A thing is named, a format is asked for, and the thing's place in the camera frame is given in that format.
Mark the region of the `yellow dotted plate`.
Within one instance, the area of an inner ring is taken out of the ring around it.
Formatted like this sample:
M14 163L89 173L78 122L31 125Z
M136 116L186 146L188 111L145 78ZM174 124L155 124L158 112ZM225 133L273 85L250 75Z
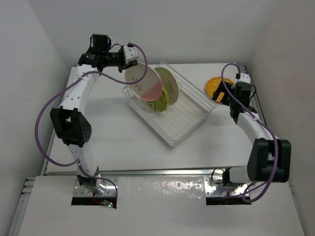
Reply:
M210 80L207 81L205 85L205 92L211 99L213 96L213 92L218 87L220 82L221 82L221 77L212 77Z

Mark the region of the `cream and pink plate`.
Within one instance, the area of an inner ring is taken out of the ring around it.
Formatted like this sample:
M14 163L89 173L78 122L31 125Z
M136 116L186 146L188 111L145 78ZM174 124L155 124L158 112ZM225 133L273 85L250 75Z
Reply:
M135 84L128 85L133 94L144 101L155 101L162 94L162 81L158 73L148 67L145 77L139 81L145 72L145 64L138 63L136 66L125 71L125 82Z

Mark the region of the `cream and green plate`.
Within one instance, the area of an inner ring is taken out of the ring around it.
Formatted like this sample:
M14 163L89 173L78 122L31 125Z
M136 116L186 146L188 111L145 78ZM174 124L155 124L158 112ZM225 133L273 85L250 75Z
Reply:
M166 89L166 94L168 95L168 105L174 105L179 98L179 85L175 76L170 72L170 70L158 67L155 71L161 78L162 84Z

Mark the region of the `green dotted plate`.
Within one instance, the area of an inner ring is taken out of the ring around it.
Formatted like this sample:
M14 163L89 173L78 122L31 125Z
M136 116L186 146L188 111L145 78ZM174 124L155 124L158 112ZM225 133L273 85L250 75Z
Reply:
M161 96L155 100L148 102L148 105L157 112L163 112L166 110L169 103L169 96L165 87L162 88Z

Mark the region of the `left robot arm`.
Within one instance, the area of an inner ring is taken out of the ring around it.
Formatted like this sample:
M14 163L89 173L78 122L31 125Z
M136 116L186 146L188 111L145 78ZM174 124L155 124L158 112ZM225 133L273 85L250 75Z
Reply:
M113 66L122 72L137 65L138 58L138 51L131 43L120 46L116 52L110 50L109 36L93 34L90 37L88 50L78 60L73 87L59 107L50 112L55 133L70 150L78 168L79 184L94 192L100 187L101 177L88 146L92 126L84 116L85 106L104 68Z

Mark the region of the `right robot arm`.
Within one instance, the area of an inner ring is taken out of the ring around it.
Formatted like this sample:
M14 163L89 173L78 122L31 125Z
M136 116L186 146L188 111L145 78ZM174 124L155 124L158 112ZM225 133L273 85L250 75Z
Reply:
M220 82L212 99L230 107L230 116L245 132L252 143L247 165L228 167L222 174L224 187L232 187L248 182L267 182L277 161L272 182L287 182L290 172L291 143L273 138L263 126L256 109L250 106L252 86L245 82L235 85Z

